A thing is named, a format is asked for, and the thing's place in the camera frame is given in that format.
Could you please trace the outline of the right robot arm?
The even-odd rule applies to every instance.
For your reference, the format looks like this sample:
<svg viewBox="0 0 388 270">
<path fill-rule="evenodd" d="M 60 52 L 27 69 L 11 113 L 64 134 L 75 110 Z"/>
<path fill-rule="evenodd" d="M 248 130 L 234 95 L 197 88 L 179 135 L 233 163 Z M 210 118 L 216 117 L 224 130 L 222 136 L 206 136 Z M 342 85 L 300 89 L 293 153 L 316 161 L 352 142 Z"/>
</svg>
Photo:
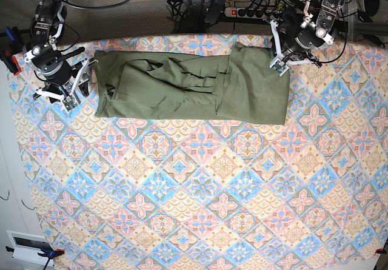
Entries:
<svg viewBox="0 0 388 270">
<path fill-rule="evenodd" d="M 85 48 L 68 53 L 58 49 L 66 16 L 64 0 L 40 0 L 30 27 L 31 42 L 22 48 L 22 55 L 37 79 L 44 83 L 33 98 L 47 97 L 51 103 L 60 102 L 70 111 L 81 103 L 77 90 L 84 97 L 89 95 L 90 66 L 97 60 L 87 57 L 71 66 L 67 60 L 84 52 Z"/>
</svg>

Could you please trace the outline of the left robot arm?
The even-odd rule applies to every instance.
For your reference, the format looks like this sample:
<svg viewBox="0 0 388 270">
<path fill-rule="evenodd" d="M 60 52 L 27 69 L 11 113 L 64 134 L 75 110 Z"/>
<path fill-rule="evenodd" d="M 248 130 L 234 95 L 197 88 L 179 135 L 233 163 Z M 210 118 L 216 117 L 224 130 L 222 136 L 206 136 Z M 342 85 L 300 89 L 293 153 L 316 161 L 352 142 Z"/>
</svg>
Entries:
<svg viewBox="0 0 388 270">
<path fill-rule="evenodd" d="M 331 46 L 339 32 L 345 38 L 361 35 L 377 46 L 387 36 L 387 23 L 374 22 L 380 0 L 287 0 L 280 20 L 271 20 L 272 51 L 270 67 L 283 73 L 291 66 L 325 62 L 313 56 L 314 48 Z"/>
</svg>

